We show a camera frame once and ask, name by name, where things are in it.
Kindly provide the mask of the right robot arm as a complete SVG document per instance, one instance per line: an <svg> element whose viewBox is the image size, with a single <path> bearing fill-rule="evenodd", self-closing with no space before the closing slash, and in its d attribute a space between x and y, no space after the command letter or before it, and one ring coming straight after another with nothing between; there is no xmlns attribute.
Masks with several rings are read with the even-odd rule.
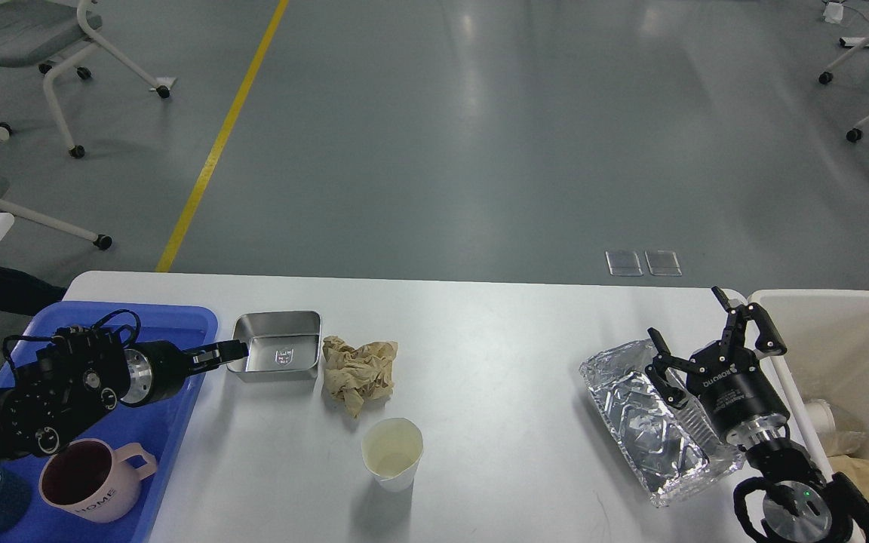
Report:
<svg viewBox="0 0 869 543"><path fill-rule="evenodd" d="M720 339L685 360L649 329L656 355L645 374L671 408L695 398L721 443L758 471L735 486L739 525L755 542L848 542L856 529L869 542L869 501L848 475L825 478L790 437L790 410L761 368L763 358L787 351L769 313L711 291L727 315Z"/></svg>

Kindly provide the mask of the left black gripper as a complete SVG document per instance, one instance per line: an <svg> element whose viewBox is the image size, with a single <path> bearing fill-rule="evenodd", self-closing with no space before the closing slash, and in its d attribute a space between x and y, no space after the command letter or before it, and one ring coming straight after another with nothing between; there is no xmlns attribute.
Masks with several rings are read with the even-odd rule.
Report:
<svg viewBox="0 0 869 543"><path fill-rule="evenodd" d="M168 341L136 343L124 351L130 381L121 402L139 408L172 398L191 374L206 373L249 355L248 344L231 339L184 353Z"/></svg>

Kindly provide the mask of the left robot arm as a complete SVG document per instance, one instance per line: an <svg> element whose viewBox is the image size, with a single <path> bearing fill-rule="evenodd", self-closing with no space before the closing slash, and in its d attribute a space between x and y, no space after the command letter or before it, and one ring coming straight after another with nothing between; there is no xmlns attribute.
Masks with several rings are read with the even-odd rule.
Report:
<svg viewBox="0 0 869 543"><path fill-rule="evenodd" d="M0 462L61 453L118 406L171 399L187 379L249 353L237 339L194 348L142 342L139 318L117 327L111 319L4 340L13 384L0 386Z"/></svg>

